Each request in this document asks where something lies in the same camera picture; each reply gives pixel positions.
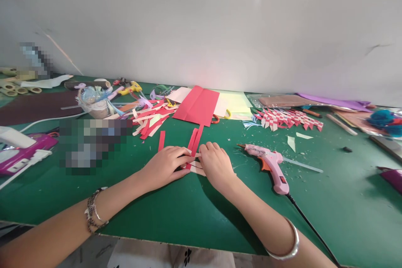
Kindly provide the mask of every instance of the purple bag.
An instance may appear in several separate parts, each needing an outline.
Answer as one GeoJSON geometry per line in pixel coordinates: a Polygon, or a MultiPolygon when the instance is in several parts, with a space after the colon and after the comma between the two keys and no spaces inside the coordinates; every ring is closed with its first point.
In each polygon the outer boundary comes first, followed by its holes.
{"type": "Polygon", "coordinates": [[[377,167],[384,171],[380,175],[387,180],[400,194],[402,194],[402,170],[393,170],[390,168],[377,167]]]}

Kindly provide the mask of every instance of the bracelet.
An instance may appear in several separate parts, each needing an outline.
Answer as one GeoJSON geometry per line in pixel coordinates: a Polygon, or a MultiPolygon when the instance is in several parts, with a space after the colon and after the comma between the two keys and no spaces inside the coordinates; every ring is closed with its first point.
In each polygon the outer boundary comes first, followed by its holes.
{"type": "Polygon", "coordinates": [[[294,245],[293,245],[293,249],[287,255],[282,255],[282,256],[272,254],[265,248],[266,252],[276,260],[289,260],[289,259],[293,258],[299,250],[300,241],[299,241],[299,234],[297,232],[297,229],[288,218],[286,218],[286,217],[284,217],[284,218],[289,222],[290,226],[292,226],[292,229],[294,232],[294,237],[295,237],[294,245]]]}
{"type": "Polygon", "coordinates": [[[88,231],[89,231],[91,234],[95,233],[95,231],[96,231],[96,230],[93,231],[91,227],[96,227],[97,229],[100,229],[100,228],[102,228],[102,227],[105,227],[105,226],[109,223],[109,221],[103,221],[103,220],[99,217],[99,215],[98,215],[98,213],[97,213],[97,211],[96,211],[96,204],[95,204],[96,197],[99,195],[99,193],[100,193],[101,191],[104,191],[105,189],[107,189],[107,187],[102,187],[102,188],[97,189],[97,190],[92,194],[92,196],[91,196],[90,198],[88,198],[88,206],[87,206],[87,209],[85,210],[84,214],[86,214],[86,216],[87,216],[88,231]],[[96,224],[95,221],[93,220],[93,213],[94,213],[94,212],[95,212],[95,215],[97,216],[97,218],[99,219],[99,221],[102,222],[101,225],[96,224]]]}

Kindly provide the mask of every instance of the scissors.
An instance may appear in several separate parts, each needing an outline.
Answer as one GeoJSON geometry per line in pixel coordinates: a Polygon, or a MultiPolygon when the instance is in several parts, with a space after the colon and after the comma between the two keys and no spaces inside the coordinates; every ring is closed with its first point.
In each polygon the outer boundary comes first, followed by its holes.
{"type": "MultiPolygon", "coordinates": [[[[226,109],[226,112],[228,114],[228,116],[223,117],[224,119],[230,119],[232,117],[232,113],[230,113],[230,111],[228,109],[226,109]]],[[[219,117],[217,115],[213,115],[213,118],[215,118],[216,120],[211,121],[211,124],[218,124],[219,123],[219,117]]]]}

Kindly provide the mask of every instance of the yellow glue gun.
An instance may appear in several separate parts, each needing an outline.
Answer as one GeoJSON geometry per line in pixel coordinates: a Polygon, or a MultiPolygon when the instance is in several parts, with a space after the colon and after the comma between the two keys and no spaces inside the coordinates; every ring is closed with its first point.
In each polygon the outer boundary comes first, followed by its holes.
{"type": "Polygon", "coordinates": [[[119,93],[121,95],[127,95],[127,94],[130,93],[130,90],[132,90],[133,92],[140,92],[140,91],[142,91],[142,88],[137,82],[132,81],[131,82],[131,87],[128,87],[128,88],[126,88],[126,89],[124,89],[122,91],[119,91],[119,93]]]}

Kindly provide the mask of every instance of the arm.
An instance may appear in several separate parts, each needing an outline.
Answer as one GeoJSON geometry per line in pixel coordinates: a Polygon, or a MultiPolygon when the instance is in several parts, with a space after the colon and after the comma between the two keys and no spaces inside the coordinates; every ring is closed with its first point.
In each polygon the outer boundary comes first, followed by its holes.
{"type": "MultiPolygon", "coordinates": [[[[145,167],[127,179],[100,192],[96,208],[102,220],[109,220],[141,195],[161,188],[188,174],[174,170],[194,157],[185,148],[166,147],[145,167]]],[[[90,237],[84,214],[87,199],[32,228],[0,249],[0,267],[55,267],[90,237]]],[[[102,224],[94,215],[96,224],[102,224]]]]}
{"type": "MultiPolygon", "coordinates": [[[[247,220],[262,244],[273,254],[288,254],[294,233],[283,216],[254,194],[233,171],[229,156],[217,143],[200,146],[204,172],[216,188],[247,220]]],[[[298,230],[300,245],[296,256],[286,261],[272,259],[283,268],[335,268],[336,266],[298,230]]]]}

